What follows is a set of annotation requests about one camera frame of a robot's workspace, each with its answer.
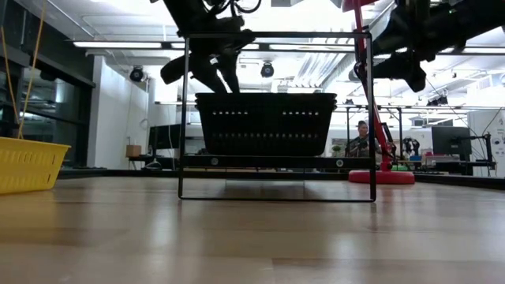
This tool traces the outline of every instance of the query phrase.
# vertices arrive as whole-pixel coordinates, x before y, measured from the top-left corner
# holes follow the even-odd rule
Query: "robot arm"
[[[208,9],[202,0],[163,0],[179,28],[178,35],[185,37],[191,32],[247,32],[241,31],[244,20],[232,13],[232,17],[216,18],[227,7],[235,7],[236,0],[205,0],[211,6]],[[237,59],[240,50],[254,41],[253,37],[240,39],[192,39],[189,43],[189,71],[193,77],[214,92],[226,92],[224,83],[219,79],[218,70],[233,93],[239,93],[237,78]],[[216,58],[218,65],[210,63]],[[185,72],[184,57],[175,58],[161,70],[165,84],[174,83]]]
[[[467,40],[505,25],[504,0],[448,2],[430,6],[429,0],[396,0],[386,29],[372,44],[374,55],[391,54],[374,66],[375,78],[402,79],[419,92],[426,80],[420,62],[447,48],[463,50]],[[406,52],[397,52],[405,47]]]

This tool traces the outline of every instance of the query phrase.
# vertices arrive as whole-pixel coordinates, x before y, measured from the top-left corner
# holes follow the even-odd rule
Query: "fluorescent light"
[[[336,47],[336,46],[324,46],[324,45],[294,45],[294,44],[271,44],[271,50],[307,50],[307,51],[341,51],[341,52],[354,52],[354,47]]]
[[[260,45],[259,44],[248,44],[246,45],[244,48],[242,48],[242,50],[259,50],[260,49]]]
[[[185,43],[172,43],[171,45],[173,48],[180,48],[180,49],[185,48]]]
[[[155,102],[155,104],[166,105],[166,106],[182,106],[182,102]],[[187,102],[187,106],[195,106],[195,102]]]
[[[185,43],[172,43],[171,45],[175,49],[184,49],[185,48]],[[258,44],[248,44],[244,48],[242,48],[242,50],[245,50],[245,51],[259,50],[259,49],[260,49],[260,45],[258,45]]]
[[[466,47],[463,51],[463,54],[465,53],[505,54],[505,47]]]
[[[142,42],[73,42],[76,47],[83,48],[138,48],[138,49],[161,49],[161,43],[142,43]]]

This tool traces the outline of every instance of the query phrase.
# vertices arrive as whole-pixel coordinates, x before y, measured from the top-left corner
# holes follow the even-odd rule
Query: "black metal frame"
[[[372,203],[376,200],[376,157],[375,153],[375,131],[373,127],[369,132],[370,158],[363,159],[327,159],[313,157],[240,157],[240,156],[186,156],[185,154],[185,128],[187,115],[188,98],[188,72],[189,72],[189,42],[191,39],[216,39],[216,38],[237,38],[237,37],[255,38],[347,38],[347,39],[366,39],[367,46],[367,81],[368,81],[368,104],[373,105],[373,74],[372,74],[372,35],[368,32],[252,32],[245,35],[240,32],[221,32],[221,33],[193,33],[185,39],[185,75],[182,90],[182,108],[181,108],[181,135],[180,135],[180,154],[178,169],[178,197],[182,200],[261,200],[261,201],[305,201],[305,202],[354,202],[354,203]],[[374,125],[374,108],[368,108],[369,124]],[[184,178],[189,177],[189,172],[185,172],[185,167],[189,166],[219,166],[219,167],[298,167],[298,168],[324,168],[335,166],[344,167],[348,163],[350,168],[366,168],[370,170],[370,197],[363,200],[314,200],[314,199],[271,199],[271,198],[220,198],[220,197],[187,197],[184,196]],[[264,180],[264,177],[252,175],[249,180]]]

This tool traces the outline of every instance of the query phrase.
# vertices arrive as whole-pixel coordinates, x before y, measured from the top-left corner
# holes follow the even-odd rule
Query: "wooden floor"
[[[366,196],[346,182],[188,181],[188,194]],[[0,196],[0,283],[505,283],[505,194],[383,187],[376,204],[179,201],[90,178]]]

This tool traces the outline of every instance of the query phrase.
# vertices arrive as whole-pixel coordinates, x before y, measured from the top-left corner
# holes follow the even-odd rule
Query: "man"
[[[359,136],[354,138],[347,145],[347,156],[353,158],[367,158],[370,150],[368,147],[368,125],[364,121],[357,123],[357,131]],[[376,152],[381,153],[379,142],[376,139]]]

